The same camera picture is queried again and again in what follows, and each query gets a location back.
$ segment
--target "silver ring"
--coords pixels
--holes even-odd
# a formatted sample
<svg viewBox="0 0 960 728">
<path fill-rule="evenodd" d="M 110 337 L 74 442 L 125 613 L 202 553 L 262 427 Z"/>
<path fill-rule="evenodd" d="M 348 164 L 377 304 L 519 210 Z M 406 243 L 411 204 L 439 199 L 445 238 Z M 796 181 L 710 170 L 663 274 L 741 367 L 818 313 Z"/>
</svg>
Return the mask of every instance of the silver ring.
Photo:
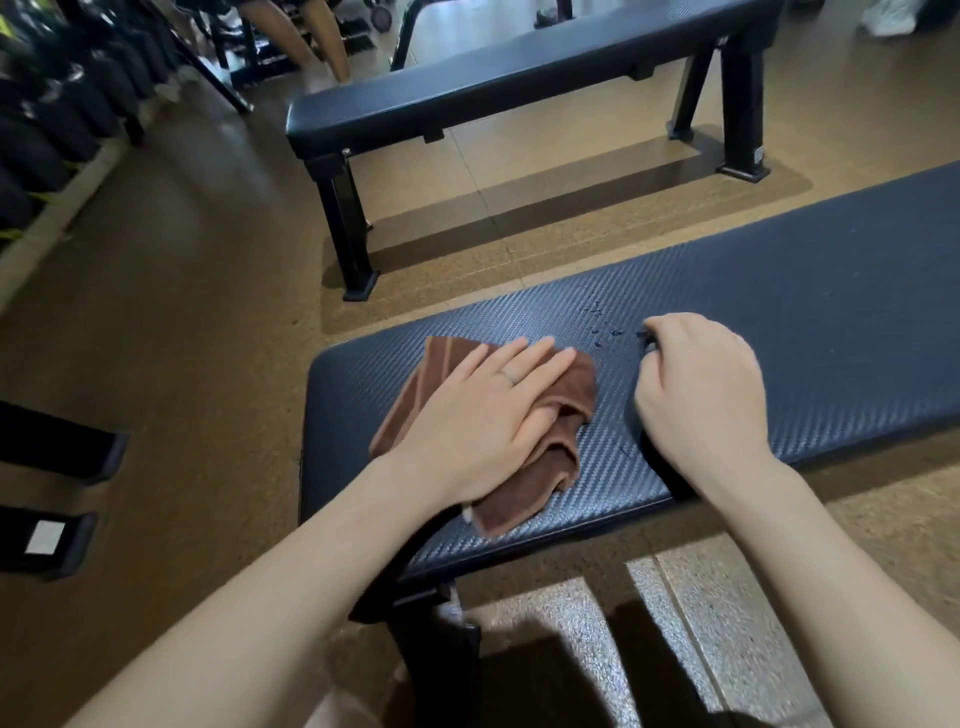
<svg viewBox="0 0 960 728">
<path fill-rule="evenodd" d="M 503 375 L 504 377 L 506 377 L 507 381 L 510 382 L 510 386 L 516 387 L 516 382 L 514 381 L 514 378 L 513 378 L 512 376 L 508 375 L 508 374 L 507 374 L 506 372 L 504 372 L 502 369 L 499 370 L 497 373 L 498 373 L 499 375 Z"/>
</svg>

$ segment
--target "brown towel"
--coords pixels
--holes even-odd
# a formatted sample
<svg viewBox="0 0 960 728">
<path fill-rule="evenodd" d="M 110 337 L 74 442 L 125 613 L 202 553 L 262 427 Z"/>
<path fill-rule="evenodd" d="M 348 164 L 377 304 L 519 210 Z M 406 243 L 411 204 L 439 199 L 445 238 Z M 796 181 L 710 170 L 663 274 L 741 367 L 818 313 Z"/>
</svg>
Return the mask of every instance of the brown towel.
<svg viewBox="0 0 960 728">
<path fill-rule="evenodd" d="M 373 436 L 371 458 L 389 452 L 403 440 L 430 395 L 479 343 L 455 336 L 427 337 L 423 359 L 407 378 L 387 419 Z M 488 356 L 496 349 L 491 346 Z M 565 491 L 573 484 L 580 471 L 577 430 L 593 417 L 595 403 L 596 368 L 587 354 L 577 352 L 570 368 L 534 404 L 559 404 L 557 422 L 519 471 L 473 503 L 470 517 L 482 534 L 492 538 L 506 533 L 537 513 L 555 488 Z"/>
</svg>

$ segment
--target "floor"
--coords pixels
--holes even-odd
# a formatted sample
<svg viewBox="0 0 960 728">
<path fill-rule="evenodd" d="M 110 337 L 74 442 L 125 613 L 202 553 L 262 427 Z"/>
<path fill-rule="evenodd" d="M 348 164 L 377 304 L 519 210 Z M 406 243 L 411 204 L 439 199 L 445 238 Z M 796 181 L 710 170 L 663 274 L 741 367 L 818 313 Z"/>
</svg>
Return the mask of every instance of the floor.
<svg viewBox="0 0 960 728">
<path fill-rule="evenodd" d="M 411 62 L 526 33 L 535 6 L 430 8 Z M 756 186 L 708 173 L 716 68 L 695 144 L 665 140 L 681 64 L 355 159 L 384 270 L 365 305 L 339 300 L 315 188 L 282 134 L 297 80 L 254 89 L 246 120 L 188 89 L 0 318 L 0 398 L 132 434 L 121 473 L 94 489 L 0 468 L 4 503 L 102 517 L 78 575 L 0 578 L 5 724 L 61 724 L 294 528 L 305 373 L 325 346 L 960 158 L 960 26 L 880 43 L 855 33 L 859 12 L 828 0 L 784 22 L 767 54 L 774 171 Z M 353 61 L 358 75 L 384 67 L 383 54 Z M 960 634 L 960 431 L 809 478 Z M 486 629 L 480 724 L 829 726 L 703 506 L 459 589 Z M 345 624 L 327 669 L 346 713 L 409 725 L 384 629 Z"/>
</svg>

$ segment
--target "black padded cushion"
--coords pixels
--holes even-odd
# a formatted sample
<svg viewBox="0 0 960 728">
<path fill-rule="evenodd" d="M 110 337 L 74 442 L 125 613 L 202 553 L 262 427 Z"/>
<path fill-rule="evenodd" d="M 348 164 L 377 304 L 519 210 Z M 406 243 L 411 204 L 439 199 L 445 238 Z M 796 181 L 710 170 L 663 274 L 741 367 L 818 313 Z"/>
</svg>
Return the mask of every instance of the black padded cushion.
<svg viewBox="0 0 960 728">
<path fill-rule="evenodd" d="M 580 480 L 494 541 L 453 517 L 400 578 L 411 587 L 589 535 L 673 501 L 637 446 L 641 322 L 698 311 L 755 348 L 770 440 L 797 463 L 960 415 L 960 162 L 778 217 L 380 331 L 310 370 L 301 517 L 367 463 L 428 334 L 555 334 L 597 365 Z"/>
<path fill-rule="evenodd" d="M 769 22 L 782 0 L 644 0 L 444 61 L 298 99 L 287 137 L 301 159 L 396 144 L 541 99 L 653 70 Z"/>
</svg>

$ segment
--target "bench seat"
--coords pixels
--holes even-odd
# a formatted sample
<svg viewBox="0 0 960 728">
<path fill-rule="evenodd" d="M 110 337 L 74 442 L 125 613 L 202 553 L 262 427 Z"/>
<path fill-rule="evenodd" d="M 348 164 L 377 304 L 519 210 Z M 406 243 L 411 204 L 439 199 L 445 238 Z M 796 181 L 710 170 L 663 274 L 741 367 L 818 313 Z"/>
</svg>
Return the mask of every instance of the bench seat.
<svg viewBox="0 0 960 728">
<path fill-rule="evenodd" d="M 582 471 L 530 521 L 487 540 L 446 513 L 362 600 L 384 619 L 410 595 L 643 518 L 688 495 L 640 446 L 632 393 L 643 320 L 697 311 L 741 333 L 767 385 L 770 440 L 789 463 L 960 417 L 960 162 L 743 228 L 389 328 L 310 369 L 300 518 L 365 467 L 367 446 L 430 334 L 504 342 L 555 334 L 597 365 Z"/>
</svg>

